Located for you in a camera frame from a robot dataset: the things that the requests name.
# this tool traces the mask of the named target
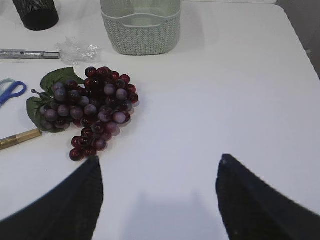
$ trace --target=scissors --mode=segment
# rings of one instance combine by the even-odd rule
[[[22,86],[22,90],[17,93],[12,93],[18,86]],[[11,78],[0,81],[0,108],[9,99],[20,97],[26,90],[27,86],[22,81],[15,81]]]

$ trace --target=plastic wrap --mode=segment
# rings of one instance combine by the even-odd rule
[[[67,65],[95,63],[100,60],[100,47],[79,41],[75,37],[66,37],[64,43],[57,43],[54,47],[60,52],[61,61]]]

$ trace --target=white table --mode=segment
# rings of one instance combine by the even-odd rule
[[[277,0],[183,0],[186,2],[213,2],[213,3],[238,3],[238,4],[276,4]]]
[[[230,153],[268,184],[320,214],[320,82],[284,11],[272,4],[183,2],[170,53],[124,56],[108,40],[99,2],[62,1],[59,23],[26,30],[12,4],[1,47],[54,51],[65,36],[103,48],[102,62],[131,76],[140,105],[99,154],[104,204],[94,240],[227,240],[215,181]],[[25,101],[59,60],[0,63],[0,79],[29,91],[0,109],[0,139],[33,129]],[[0,218],[32,203],[81,163],[69,128],[0,152]]]

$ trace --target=artificial grapes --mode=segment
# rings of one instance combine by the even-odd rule
[[[65,130],[71,123],[83,127],[81,136],[71,140],[69,156],[73,161],[105,150],[118,125],[131,119],[130,112],[139,100],[127,74],[119,75],[106,66],[88,67],[84,74],[84,86],[72,79],[55,83],[52,101],[39,108],[41,124],[47,130]]]

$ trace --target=woven plastic basket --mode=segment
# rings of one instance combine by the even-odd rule
[[[108,37],[123,55],[156,55],[180,37],[181,0],[100,0]]]

